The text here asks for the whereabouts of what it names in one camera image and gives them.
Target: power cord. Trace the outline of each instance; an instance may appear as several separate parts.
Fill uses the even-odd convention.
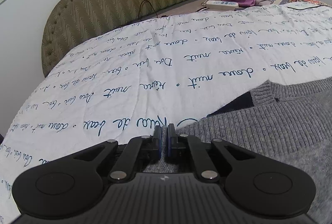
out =
[[[144,2],[148,2],[148,3],[150,4],[150,6],[152,7],[153,11],[155,12],[155,14],[156,14],[156,16],[157,16],[157,18],[158,18],[158,14],[157,14],[157,12],[154,10],[154,8],[153,8],[152,4],[150,3],[150,1],[149,1],[149,0],[143,0],[143,1],[141,2],[140,6],[139,6],[139,10],[138,10],[138,19],[139,19],[140,21],[142,21],[141,18],[139,17],[139,13],[141,12],[141,7],[142,7],[142,5],[143,5]]]

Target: gray sweater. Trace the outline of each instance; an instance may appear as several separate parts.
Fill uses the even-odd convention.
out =
[[[316,184],[308,214],[332,223],[332,78],[284,86],[270,81],[251,91],[254,107],[223,113],[177,130],[203,142],[221,138],[295,166]],[[166,144],[163,127],[163,145]],[[145,172],[178,172],[160,160]]]

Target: metal screw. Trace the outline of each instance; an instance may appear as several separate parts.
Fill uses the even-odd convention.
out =
[[[110,174],[110,177],[116,180],[124,179],[127,174],[124,171],[116,170]]]
[[[214,179],[218,174],[213,170],[205,170],[201,173],[201,176],[205,179]]]

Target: mattress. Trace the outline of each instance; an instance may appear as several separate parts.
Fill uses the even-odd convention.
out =
[[[156,125],[198,121],[270,79],[332,76],[332,10],[291,3],[131,24],[72,49],[19,110],[0,145],[0,217],[24,170]]]

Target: power strip socket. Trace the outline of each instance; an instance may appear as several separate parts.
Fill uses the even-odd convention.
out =
[[[239,8],[239,4],[235,2],[209,0],[206,2],[206,7],[215,10],[235,10],[236,8]]]

